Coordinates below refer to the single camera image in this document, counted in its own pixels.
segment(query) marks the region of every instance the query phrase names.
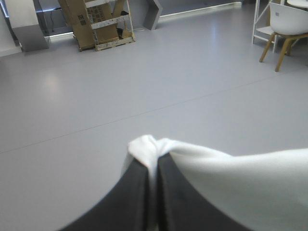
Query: wall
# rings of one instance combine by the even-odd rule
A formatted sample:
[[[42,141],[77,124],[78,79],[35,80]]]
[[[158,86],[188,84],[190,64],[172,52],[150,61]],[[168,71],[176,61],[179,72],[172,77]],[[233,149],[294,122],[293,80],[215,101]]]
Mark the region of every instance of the wall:
[[[199,9],[207,6],[219,5],[236,0],[159,0],[163,7],[162,15],[177,13],[182,11]],[[43,10],[55,9],[59,7],[58,0],[39,0]],[[148,3],[147,0],[129,0],[132,13],[132,21],[135,28],[142,27],[145,19]],[[45,18],[49,30],[51,31],[50,12],[45,12]],[[55,34],[59,34],[65,27],[65,21],[61,12],[52,13],[54,20]]]

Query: white shelf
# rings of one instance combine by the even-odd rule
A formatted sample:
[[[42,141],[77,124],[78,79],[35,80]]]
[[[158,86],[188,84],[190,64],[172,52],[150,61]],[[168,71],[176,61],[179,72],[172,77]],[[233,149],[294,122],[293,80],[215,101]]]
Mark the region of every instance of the white shelf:
[[[92,30],[95,30],[95,29],[98,29],[98,28],[101,28],[101,27],[109,26],[109,25],[112,25],[112,24],[117,24],[119,22],[124,22],[126,20],[129,20],[129,14],[126,14],[126,15],[123,15],[123,16],[120,16],[120,17],[117,17],[117,18],[108,19],[108,20],[105,20],[105,21],[102,21],[102,22],[91,24],[91,27],[92,27]]]
[[[271,35],[272,33],[274,33],[270,26],[257,28],[256,31],[267,35]]]
[[[94,1],[88,1],[88,2],[86,2],[86,7],[90,8],[90,7],[94,7],[94,6],[99,6],[99,5],[102,5],[102,4],[109,3],[111,1],[115,1],[115,0],[94,0]]]

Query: chair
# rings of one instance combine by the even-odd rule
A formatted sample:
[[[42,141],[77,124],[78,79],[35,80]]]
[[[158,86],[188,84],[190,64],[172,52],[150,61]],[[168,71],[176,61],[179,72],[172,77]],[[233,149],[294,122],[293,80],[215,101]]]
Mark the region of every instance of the chair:
[[[286,38],[275,69],[279,72],[284,55],[291,55],[292,43],[297,39],[308,37],[308,12],[273,2],[270,2],[269,6],[270,26],[274,33],[271,34],[259,61],[263,62],[275,35]]]

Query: leg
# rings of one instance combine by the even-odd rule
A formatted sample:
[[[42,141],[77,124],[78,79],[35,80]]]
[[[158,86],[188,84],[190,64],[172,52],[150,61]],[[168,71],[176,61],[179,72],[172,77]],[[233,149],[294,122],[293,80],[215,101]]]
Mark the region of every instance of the leg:
[[[259,60],[260,63],[263,62],[264,57],[265,57],[266,53],[267,53],[268,50],[269,50],[269,47],[270,47],[270,45],[271,45],[271,42],[273,42],[273,40],[274,40],[274,38],[275,38],[275,35],[276,35],[275,32],[272,33],[272,34],[270,35],[269,41],[267,42],[267,44],[266,44],[266,46],[265,46],[265,48],[264,48],[264,51],[263,51],[263,53],[262,53],[262,55],[261,55],[261,58],[260,58],[260,60]]]
[[[275,71],[276,72],[279,72],[279,69],[280,69],[280,66],[281,66],[281,63],[283,61],[283,58],[284,58],[284,55],[285,55],[285,52],[290,44],[292,40],[290,38],[287,38],[283,44],[283,47],[282,47],[282,50],[280,52],[280,56],[279,56],[279,60],[278,60],[278,63],[277,63],[277,66],[276,66],[276,69]]]
[[[286,52],[287,56],[291,56],[291,48],[292,48],[293,43],[294,43],[294,40],[290,41],[290,43],[289,43],[289,46],[288,46],[287,52]]]

